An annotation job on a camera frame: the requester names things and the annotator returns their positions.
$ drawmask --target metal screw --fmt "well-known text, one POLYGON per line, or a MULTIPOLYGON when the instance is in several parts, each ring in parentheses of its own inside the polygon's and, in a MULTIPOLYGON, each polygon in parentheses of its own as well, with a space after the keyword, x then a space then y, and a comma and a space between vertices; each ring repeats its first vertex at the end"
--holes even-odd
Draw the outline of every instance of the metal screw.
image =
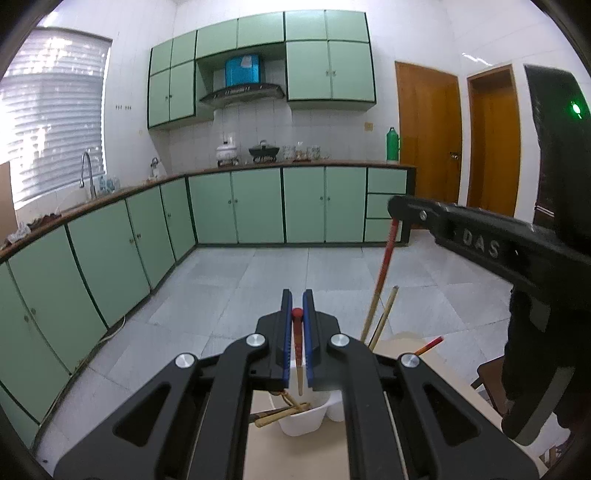
POLYGON ((347 346, 349 344, 349 337, 342 333, 337 333, 330 337, 330 343, 334 346, 347 346))
POLYGON ((260 333, 251 333, 246 337, 246 343, 253 347, 264 345, 266 341, 265 336, 260 333))
POLYGON ((195 363, 195 357, 190 353, 181 353, 175 360, 179 368, 188 368, 195 363))
POLYGON ((406 368, 418 367, 420 362, 421 361, 414 353, 405 353, 400 359, 400 363, 402 363, 406 368))

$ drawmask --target green thermos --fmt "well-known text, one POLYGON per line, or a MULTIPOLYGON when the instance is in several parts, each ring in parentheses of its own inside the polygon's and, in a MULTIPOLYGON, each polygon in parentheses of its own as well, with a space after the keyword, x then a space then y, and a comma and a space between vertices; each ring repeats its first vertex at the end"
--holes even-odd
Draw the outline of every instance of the green thermos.
POLYGON ((386 134, 386 160, 398 161, 398 152, 400 150, 400 138, 394 127, 390 127, 386 134))

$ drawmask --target window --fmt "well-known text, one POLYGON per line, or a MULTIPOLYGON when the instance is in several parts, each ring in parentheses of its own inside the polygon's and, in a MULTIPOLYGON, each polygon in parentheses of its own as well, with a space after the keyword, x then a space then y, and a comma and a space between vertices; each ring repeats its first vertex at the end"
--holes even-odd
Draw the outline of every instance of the window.
POLYGON ((11 163, 16 209, 78 182, 86 149, 93 175, 105 172, 102 114, 110 47, 104 38, 37 28, 12 60, 0 81, 0 163, 11 163))

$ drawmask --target black device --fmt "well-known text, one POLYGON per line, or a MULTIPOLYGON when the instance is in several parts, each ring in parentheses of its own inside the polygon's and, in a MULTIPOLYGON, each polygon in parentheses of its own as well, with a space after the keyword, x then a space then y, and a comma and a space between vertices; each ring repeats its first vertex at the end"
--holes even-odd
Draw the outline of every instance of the black device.
MULTIPOLYGON (((534 462, 413 353, 375 355, 303 296, 307 377, 342 390, 352 479, 538 478, 534 462)), ((58 480, 242 478, 253 390, 287 386, 291 293, 223 354, 179 355, 57 464, 58 480)))

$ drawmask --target white container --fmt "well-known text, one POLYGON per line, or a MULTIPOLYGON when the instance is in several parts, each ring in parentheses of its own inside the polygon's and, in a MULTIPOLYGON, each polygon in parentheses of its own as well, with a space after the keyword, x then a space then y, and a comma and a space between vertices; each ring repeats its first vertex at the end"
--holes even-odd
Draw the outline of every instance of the white container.
MULTIPOLYGON (((343 421, 345 414, 343 412, 343 398, 340 390, 315 392, 308 387, 306 377, 306 366, 304 366, 304 386, 303 395, 300 397, 297 389, 297 371, 295 361, 291 361, 290 384, 287 391, 298 402, 310 402, 312 408, 302 413, 290 415, 279 420, 279 426, 286 435, 297 437, 305 433, 310 433, 320 428, 324 415, 328 414, 332 421, 343 421)), ((285 407, 286 403, 280 396, 269 394, 272 408, 285 407)))

